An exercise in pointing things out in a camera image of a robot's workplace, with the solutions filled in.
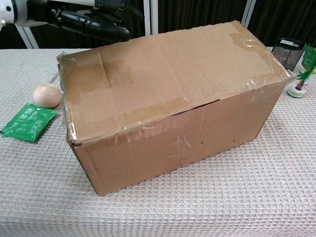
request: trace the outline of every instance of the black mesh pencil holder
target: black mesh pencil holder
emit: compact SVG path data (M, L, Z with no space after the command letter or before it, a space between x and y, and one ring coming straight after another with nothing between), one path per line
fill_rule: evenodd
M288 70L293 71L302 57L304 43L297 39L278 39L272 49L274 57Z

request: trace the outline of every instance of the white base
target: white base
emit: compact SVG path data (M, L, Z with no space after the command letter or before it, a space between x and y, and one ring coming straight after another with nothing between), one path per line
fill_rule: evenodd
M302 98L303 95L305 95L306 90L298 90L296 89L296 85L293 85L288 89L287 93L294 98Z

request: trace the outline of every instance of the table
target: table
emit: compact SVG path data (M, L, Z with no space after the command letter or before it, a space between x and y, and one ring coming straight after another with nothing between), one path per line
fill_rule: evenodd
M59 85L62 51L0 50L1 128L38 83ZM301 99L282 93L256 140L105 197L66 143L60 105L37 142L0 137L1 236L316 235L315 79Z

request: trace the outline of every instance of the box flap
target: box flap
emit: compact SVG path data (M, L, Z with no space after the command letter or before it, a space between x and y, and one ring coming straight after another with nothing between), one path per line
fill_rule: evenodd
M237 21L141 37L58 60L73 143L291 80Z

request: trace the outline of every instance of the clear packing tape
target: clear packing tape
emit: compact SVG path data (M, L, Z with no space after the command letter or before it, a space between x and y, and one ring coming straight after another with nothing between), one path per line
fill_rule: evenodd
M205 37L209 34L215 40L223 37L204 29L192 30ZM212 46L205 50L206 44L197 38L194 50L191 47L177 55L181 47L192 41L183 37L184 31L178 31L167 33L173 34L169 38L157 35L58 56L70 143L86 146L107 139L104 146L118 146L172 129L177 134L170 140L173 149L169 155L185 156L193 144L183 127L193 120L190 116L176 122L168 118L242 93L247 93L249 104L265 100L295 79L239 23L233 22L225 30L229 37L222 41L229 46L222 50L223 54ZM216 60L209 57L212 50L218 65L213 65ZM135 53L139 57L133 61ZM242 63L240 60L249 59L247 54L258 61ZM230 65L228 69L224 68L226 63Z

